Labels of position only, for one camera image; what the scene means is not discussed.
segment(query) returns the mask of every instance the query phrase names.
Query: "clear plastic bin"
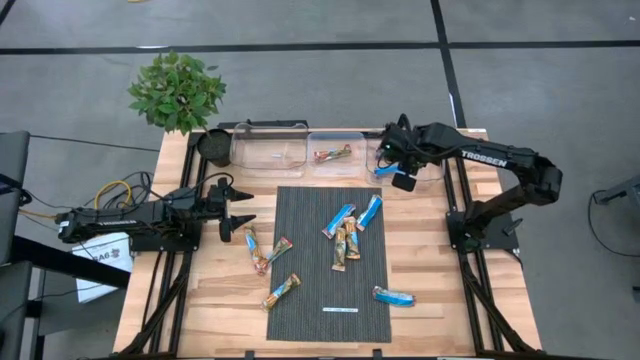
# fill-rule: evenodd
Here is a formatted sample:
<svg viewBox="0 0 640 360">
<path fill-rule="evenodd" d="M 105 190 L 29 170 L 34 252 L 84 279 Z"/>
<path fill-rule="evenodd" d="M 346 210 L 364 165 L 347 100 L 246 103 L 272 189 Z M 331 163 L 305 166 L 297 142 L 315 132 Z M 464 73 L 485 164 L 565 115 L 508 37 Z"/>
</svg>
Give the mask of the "clear plastic bin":
<svg viewBox="0 0 640 360">
<path fill-rule="evenodd" d="M 382 176 L 376 176 L 374 173 L 376 167 L 378 166 L 377 159 L 377 150 L 380 146 L 381 139 L 367 139 L 367 173 L 366 178 L 367 182 L 372 185 L 391 185 L 391 181 L 393 180 L 393 174 L 386 174 Z M 415 176 L 417 181 L 416 186 L 420 183 L 427 183 L 429 181 L 440 180 L 444 176 L 444 168 L 442 166 L 436 166 L 433 164 L 427 164 L 427 166 L 423 167 L 418 171 L 418 174 Z"/>
<path fill-rule="evenodd" d="M 317 162 L 315 152 L 351 147 L 345 157 Z M 366 141 L 359 132 L 313 132 L 307 141 L 307 167 L 317 177 L 362 178 L 367 158 Z"/>
<path fill-rule="evenodd" d="M 231 163 L 252 177 L 301 177 L 307 162 L 309 129 L 236 125 L 231 139 Z"/>
</svg>

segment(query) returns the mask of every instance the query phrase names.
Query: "white label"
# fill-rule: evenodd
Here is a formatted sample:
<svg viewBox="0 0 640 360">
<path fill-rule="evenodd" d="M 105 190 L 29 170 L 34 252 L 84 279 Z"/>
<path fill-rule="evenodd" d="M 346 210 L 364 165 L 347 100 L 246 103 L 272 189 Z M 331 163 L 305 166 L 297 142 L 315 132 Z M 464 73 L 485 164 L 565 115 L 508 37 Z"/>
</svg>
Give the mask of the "white label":
<svg viewBox="0 0 640 360">
<path fill-rule="evenodd" d="M 68 221 L 63 221 L 60 223 L 60 228 L 58 229 L 58 234 L 60 234 L 62 232 L 62 230 L 64 228 L 66 228 L 67 226 L 69 226 L 69 222 Z"/>
<path fill-rule="evenodd" d="M 356 308 L 322 308 L 324 312 L 358 312 Z"/>
</svg>

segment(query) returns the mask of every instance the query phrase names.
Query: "wooden table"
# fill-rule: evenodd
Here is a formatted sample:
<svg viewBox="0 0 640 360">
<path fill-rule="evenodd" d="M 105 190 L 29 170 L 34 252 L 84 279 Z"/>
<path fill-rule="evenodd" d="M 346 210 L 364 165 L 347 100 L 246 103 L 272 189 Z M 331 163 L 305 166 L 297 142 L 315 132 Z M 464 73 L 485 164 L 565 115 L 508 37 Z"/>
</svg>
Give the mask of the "wooden table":
<svg viewBox="0 0 640 360">
<path fill-rule="evenodd" d="M 484 130 L 462 133 L 487 137 Z M 165 194 L 178 187 L 186 142 L 180 135 L 165 135 L 153 184 L 156 192 Z M 466 168 L 474 199 L 486 200 L 502 192 L 495 168 L 475 162 L 466 162 Z M 209 166 L 207 175 L 215 170 Z M 194 166 L 191 185 L 196 171 Z M 231 212 L 257 215 L 251 224 L 263 253 L 273 242 L 277 186 L 372 186 L 364 178 L 252 178 L 240 176 L 233 167 L 225 171 L 234 174 L 236 189 L 255 195 L 233 203 Z M 458 204 L 464 204 L 455 170 L 452 175 Z M 444 220 L 448 203 L 443 180 L 419 183 L 412 193 L 388 185 L 382 188 L 389 286 L 417 297 L 415 307 L 391 307 L 391 343 L 267 341 L 267 314 L 259 304 L 269 294 L 269 275 L 255 274 L 242 231 L 237 231 L 230 243 L 223 243 L 217 222 L 211 222 L 204 227 L 200 249 L 193 257 L 178 355 L 240 357 L 246 350 L 254 350 L 256 356 L 270 357 L 371 356 L 377 348 L 385 356 L 474 354 L 457 256 L 449 247 Z M 526 342 L 540 348 L 520 265 L 504 251 L 485 253 L 496 305 Z M 156 253 L 143 253 L 135 259 L 114 351 L 128 345 L 140 330 L 155 259 Z M 162 266 L 150 312 L 155 308 L 161 272 Z M 479 303 L 478 308 L 485 347 L 490 348 L 486 313 Z M 172 312 L 170 309 L 165 316 L 160 349 L 168 347 Z"/>
</svg>

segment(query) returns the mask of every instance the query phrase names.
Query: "concrete floor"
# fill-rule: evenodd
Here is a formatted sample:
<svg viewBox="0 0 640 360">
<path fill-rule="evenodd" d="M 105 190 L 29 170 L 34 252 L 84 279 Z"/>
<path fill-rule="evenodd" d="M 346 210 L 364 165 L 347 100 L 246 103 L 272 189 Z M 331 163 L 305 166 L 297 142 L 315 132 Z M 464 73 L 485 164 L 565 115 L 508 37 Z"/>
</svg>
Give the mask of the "concrete floor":
<svg viewBox="0 0 640 360">
<path fill-rule="evenodd" d="M 450 42 L 640 39 L 640 3 L 633 0 L 440 2 Z M 419 0 L 17 0 L 0 25 L 0 49 L 436 40 L 430 3 Z M 220 65 L 229 83 L 213 121 L 379 126 L 405 112 L 414 124 L 453 124 L 436 49 L 194 55 Z M 162 132 L 127 109 L 125 92 L 151 57 L 0 56 L 0 131 L 41 136 L 30 147 L 28 189 L 54 204 L 77 205 L 107 181 L 153 171 Z M 518 236 L 544 348 L 636 359 L 640 304 L 631 286 L 640 284 L 640 260 L 598 245 L 586 206 L 594 190 L 640 172 L 640 49 L 452 50 L 452 58 L 467 125 L 487 128 L 495 141 L 532 147 L 564 172 L 558 203 L 516 213 L 525 219 Z M 596 207 L 593 215 L 611 247 L 640 254 L 640 215 L 625 201 Z M 67 249 L 28 220 L 17 232 Z M 72 279 L 48 274 L 44 293 L 73 287 Z M 122 295 L 82 306 L 73 296 L 51 299 L 40 324 L 41 333 L 53 333 L 45 359 L 107 355 Z M 73 316 L 77 311 L 84 319 Z"/>
</svg>

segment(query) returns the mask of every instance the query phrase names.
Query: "potted plant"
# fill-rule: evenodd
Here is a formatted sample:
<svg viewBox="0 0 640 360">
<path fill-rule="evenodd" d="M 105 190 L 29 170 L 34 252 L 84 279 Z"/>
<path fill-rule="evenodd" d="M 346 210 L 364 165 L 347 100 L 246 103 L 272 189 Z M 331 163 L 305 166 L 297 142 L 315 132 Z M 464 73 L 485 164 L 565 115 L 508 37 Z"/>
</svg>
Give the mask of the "potted plant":
<svg viewBox="0 0 640 360">
<path fill-rule="evenodd" d="M 231 137 L 221 129 L 207 129 L 207 117 L 218 114 L 218 104 L 226 93 L 222 77 L 212 77 L 205 71 L 209 66 L 187 54 L 178 56 L 171 51 L 158 55 L 153 65 L 140 67 L 138 82 L 127 89 L 135 98 L 129 108 L 146 114 L 147 123 L 163 128 L 167 133 L 179 130 L 182 135 L 193 129 L 204 129 L 197 144 L 200 156 L 222 167 L 230 163 Z"/>
</svg>

